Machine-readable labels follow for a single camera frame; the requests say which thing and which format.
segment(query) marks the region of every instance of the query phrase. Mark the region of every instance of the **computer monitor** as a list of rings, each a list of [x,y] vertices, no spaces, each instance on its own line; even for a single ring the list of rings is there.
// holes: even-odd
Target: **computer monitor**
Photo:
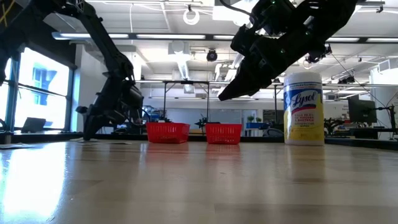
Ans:
[[[376,104],[374,101],[348,99],[349,119],[351,122],[376,123]]]

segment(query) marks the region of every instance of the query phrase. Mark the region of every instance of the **wall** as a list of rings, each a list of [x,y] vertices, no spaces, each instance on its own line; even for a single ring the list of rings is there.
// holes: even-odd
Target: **wall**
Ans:
[[[82,45],[76,47],[75,72],[71,130],[83,131],[83,117],[75,112],[77,106],[89,106],[94,102],[96,93],[101,91],[106,77],[102,74],[105,66],[88,54]]]
[[[371,84],[385,84],[398,85],[398,68],[378,72],[377,67],[371,70],[370,77]],[[372,94],[378,99],[373,99],[376,102],[376,107],[384,107],[394,105],[395,112],[398,113],[398,88],[373,88]],[[377,119],[382,126],[391,128],[391,118],[386,110],[376,111]],[[387,140],[392,136],[392,133],[381,133],[380,139]]]

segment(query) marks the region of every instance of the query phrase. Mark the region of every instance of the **window frame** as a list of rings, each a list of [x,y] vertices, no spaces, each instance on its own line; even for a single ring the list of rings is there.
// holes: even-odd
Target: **window frame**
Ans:
[[[31,50],[37,52],[38,54],[43,55],[42,53],[30,48]],[[8,77],[9,80],[6,80],[4,82],[4,85],[9,85],[9,90],[8,90],[8,97],[7,97],[7,108],[6,108],[6,120],[5,122],[8,125],[8,130],[10,131],[15,131],[15,130],[21,130],[22,127],[15,127],[15,116],[16,116],[16,108],[17,108],[17,98],[18,98],[18,92],[19,88],[23,88],[26,90],[30,90],[33,92],[39,92],[47,95],[53,95],[53,96],[61,96],[66,99],[67,105],[66,105],[66,112],[65,112],[65,125],[63,128],[44,128],[45,131],[70,131],[70,121],[71,121],[71,116],[72,116],[72,94],[73,94],[73,80],[75,77],[75,70],[76,66],[74,65],[73,67],[65,65],[61,61],[57,60],[56,58],[50,58],[58,63],[61,63],[62,65],[66,66],[69,68],[69,77],[68,77],[68,88],[67,88],[67,95],[61,95],[58,93],[54,93],[52,91],[48,91],[42,88],[38,88],[35,86],[30,86],[30,85],[25,85],[19,83],[19,72],[20,72],[20,67],[21,67],[21,54],[17,56],[17,58],[12,58],[11,59],[11,72],[10,76]]]

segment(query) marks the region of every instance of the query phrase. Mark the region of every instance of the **white lid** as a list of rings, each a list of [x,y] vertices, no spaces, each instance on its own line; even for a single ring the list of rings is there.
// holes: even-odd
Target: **white lid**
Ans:
[[[316,72],[298,72],[288,75],[284,80],[284,86],[300,82],[319,82],[322,83],[321,75]]]

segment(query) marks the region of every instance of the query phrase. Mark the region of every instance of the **window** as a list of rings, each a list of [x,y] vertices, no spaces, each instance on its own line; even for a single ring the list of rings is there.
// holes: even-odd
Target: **window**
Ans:
[[[2,119],[3,121],[6,119],[7,100],[8,100],[8,85],[7,83],[4,83],[0,87],[0,119]]]
[[[11,59],[7,61],[5,72],[6,72],[6,80],[8,80],[11,73]],[[7,101],[8,101],[8,83],[4,82],[2,86],[0,86],[0,119],[2,119],[3,121],[6,119]]]
[[[46,56],[26,48],[21,54],[19,83],[66,96],[69,68]]]
[[[14,126],[23,127],[26,118],[44,118],[45,128],[63,129],[69,73],[67,66],[26,48],[21,54]]]
[[[62,129],[65,125],[66,106],[65,97],[19,88],[15,127],[23,127],[26,118],[45,118],[45,128]]]

